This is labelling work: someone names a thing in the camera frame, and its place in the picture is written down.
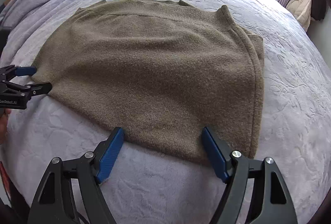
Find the person's left hand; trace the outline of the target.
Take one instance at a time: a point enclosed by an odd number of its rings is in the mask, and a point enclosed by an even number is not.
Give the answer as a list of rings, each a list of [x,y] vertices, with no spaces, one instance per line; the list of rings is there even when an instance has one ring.
[[[7,134],[7,125],[8,125],[8,118],[11,114],[11,109],[5,109],[3,114],[1,114],[0,118],[0,144],[3,144],[6,140]]]

